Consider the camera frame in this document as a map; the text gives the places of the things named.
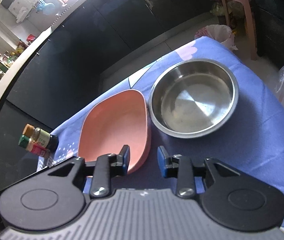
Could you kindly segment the pink plastic bowl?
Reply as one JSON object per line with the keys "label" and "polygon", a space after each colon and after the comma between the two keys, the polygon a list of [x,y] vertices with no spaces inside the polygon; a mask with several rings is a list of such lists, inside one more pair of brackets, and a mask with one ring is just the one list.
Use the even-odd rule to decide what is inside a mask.
{"label": "pink plastic bowl", "polygon": [[96,161],[100,155],[118,154],[122,146],[130,147],[128,173],[141,168],[151,141],[150,118],[145,97],[128,89],[99,102],[82,125],[78,156]]}

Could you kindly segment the stainless steel bowl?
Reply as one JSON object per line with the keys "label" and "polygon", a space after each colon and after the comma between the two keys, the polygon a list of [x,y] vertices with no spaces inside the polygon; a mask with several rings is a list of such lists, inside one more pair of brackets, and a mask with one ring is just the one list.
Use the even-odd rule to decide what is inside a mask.
{"label": "stainless steel bowl", "polygon": [[158,130],[193,139],[221,128],[238,98],[238,82],[229,68],[214,60],[193,59],[169,67],[156,79],[148,109]]}

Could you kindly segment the brown cap sauce bottle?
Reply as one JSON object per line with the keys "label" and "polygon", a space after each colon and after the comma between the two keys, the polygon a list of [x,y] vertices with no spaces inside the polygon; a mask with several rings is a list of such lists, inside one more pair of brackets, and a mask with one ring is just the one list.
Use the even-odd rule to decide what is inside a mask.
{"label": "brown cap sauce bottle", "polygon": [[50,152],[55,152],[57,150],[59,143],[58,137],[39,127],[34,127],[30,124],[26,124],[23,129],[22,135],[30,138],[35,144],[46,148]]}

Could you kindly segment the green cap spice jar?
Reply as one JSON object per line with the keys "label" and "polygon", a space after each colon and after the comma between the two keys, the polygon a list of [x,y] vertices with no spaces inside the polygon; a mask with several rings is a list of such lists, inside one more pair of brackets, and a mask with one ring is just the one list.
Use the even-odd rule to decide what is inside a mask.
{"label": "green cap spice jar", "polygon": [[25,135],[21,135],[18,145],[39,157],[42,157],[44,159],[49,158],[50,153],[47,149],[39,146],[38,144],[33,142],[31,138]]}

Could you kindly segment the blue patterned tablecloth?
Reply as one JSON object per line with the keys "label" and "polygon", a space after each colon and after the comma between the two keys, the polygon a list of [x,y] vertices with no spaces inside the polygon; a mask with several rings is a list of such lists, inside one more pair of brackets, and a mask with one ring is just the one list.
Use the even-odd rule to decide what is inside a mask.
{"label": "blue patterned tablecloth", "polygon": [[284,108],[262,80],[201,37],[134,89],[148,101],[149,158],[39,239],[284,239]]}

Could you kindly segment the white plastic bag bin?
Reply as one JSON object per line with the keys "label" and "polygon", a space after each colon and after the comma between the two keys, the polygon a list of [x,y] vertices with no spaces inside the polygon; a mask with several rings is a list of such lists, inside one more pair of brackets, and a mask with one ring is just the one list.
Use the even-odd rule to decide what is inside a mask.
{"label": "white plastic bag bin", "polygon": [[199,29],[194,38],[209,37],[218,41],[229,50],[238,50],[235,45],[235,35],[227,25],[211,24]]}

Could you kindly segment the pink plastic stool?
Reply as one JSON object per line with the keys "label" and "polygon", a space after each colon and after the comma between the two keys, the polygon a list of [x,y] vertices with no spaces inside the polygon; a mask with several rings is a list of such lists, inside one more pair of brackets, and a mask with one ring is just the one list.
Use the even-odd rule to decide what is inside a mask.
{"label": "pink plastic stool", "polygon": [[249,41],[250,56],[252,60],[257,59],[257,48],[256,48],[256,28],[254,15],[251,9],[251,0],[221,0],[224,15],[226,18],[226,24],[231,27],[230,12],[231,9],[233,16],[237,18],[245,18],[245,31]]}

